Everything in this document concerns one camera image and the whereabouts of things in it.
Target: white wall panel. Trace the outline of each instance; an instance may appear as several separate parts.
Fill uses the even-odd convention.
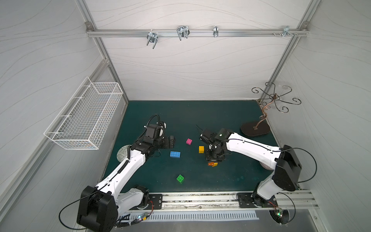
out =
[[[288,43],[280,37],[103,39],[130,100],[243,100],[269,80]]]
[[[318,163],[311,189],[329,231],[370,231],[371,2],[323,0],[276,84],[290,85],[299,106],[268,111],[281,144],[310,151]],[[297,151],[300,179],[314,171]]]
[[[98,29],[297,27],[310,0],[86,0]]]
[[[101,62],[85,30],[73,0],[0,3],[0,195]]]
[[[107,81],[112,82],[113,78],[108,69],[105,69],[98,82]],[[111,154],[124,107],[125,103],[121,98],[99,150],[73,151],[54,145],[14,208],[0,225],[0,231],[71,231],[59,222],[59,211],[79,199],[87,185],[95,186],[98,183],[104,164]],[[79,204],[76,203],[62,212],[61,218],[66,225],[81,228],[76,224],[78,207]]]

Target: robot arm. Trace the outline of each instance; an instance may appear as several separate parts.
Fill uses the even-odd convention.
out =
[[[109,232],[119,215],[134,206],[145,207],[149,201],[148,189],[134,186],[122,195],[120,191],[145,161],[161,148],[173,148],[173,136],[165,136],[166,124],[145,126],[146,130],[131,146],[113,172],[95,187],[87,186],[81,193],[77,223],[95,232]]]
[[[285,145],[281,149],[265,145],[224,128],[218,133],[204,130],[200,139],[209,145],[209,149],[205,152],[206,159],[209,161],[223,161],[227,151],[235,151],[258,160],[274,170],[256,186],[251,196],[254,204],[261,206],[265,200],[269,200],[281,190],[296,190],[302,166],[290,146]]]

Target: metal jewelry stand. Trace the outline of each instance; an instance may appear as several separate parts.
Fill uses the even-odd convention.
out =
[[[241,131],[246,136],[254,137],[254,136],[268,134],[270,132],[270,127],[269,127],[268,123],[263,122],[267,118],[267,113],[265,111],[267,109],[270,109],[270,104],[274,103],[276,109],[281,113],[287,113],[287,112],[289,112],[289,109],[286,106],[283,106],[282,110],[280,110],[277,107],[276,101],[282,101],[282,102],[292,104],[292,105],[300,105],[301,104],[301,100],[299,98],[293,98],[292,99],[296,103],[281,100],[282,96],[284,96],[284,95],[286,95],[286,94],[288,94],[292,91],[292,88],[290,86],[287,86],[287,85],[282,86],[283,89],[290,89],[290,91],[285,93],[285,94],[278,95],[276,93],[276,85],[274,83],[272,83],[272,82],[266,82],[265,83],[265,86],[270,86],[270,85],[273,85],[273,94],[268,94],[259,87],[254,87],[254,88],[251,89],[251,91],[253,93],[256,93],[256,94],[259,93],[259,89],[260,89],[262,92],[264,92],[266,95],[268,95],[269,98],[263,98],[263,99],[258,100],[259,105],[261,107],[263,107],[262,108],[263,115],[260,116],[260,121],[259,122],[256,122],[256,121],[255,122],[247,122],[247,123],[244,123],[244,124],[241,125]],[[271,101],[269,103],[267,103],[265,101],[262,101],[262,100],[267,100],[267,99],[270,99]]]

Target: blue lego brick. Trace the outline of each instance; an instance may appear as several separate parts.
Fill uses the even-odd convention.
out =
[[[180,158],[180,152],[178,152],[178,151],[171,151],[170,152],[170,157]]]

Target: white wire basket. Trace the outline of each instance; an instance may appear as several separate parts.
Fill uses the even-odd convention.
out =
[[[123,94],[117,82],[87,79],[44,132],[66,150],[98,150]]]

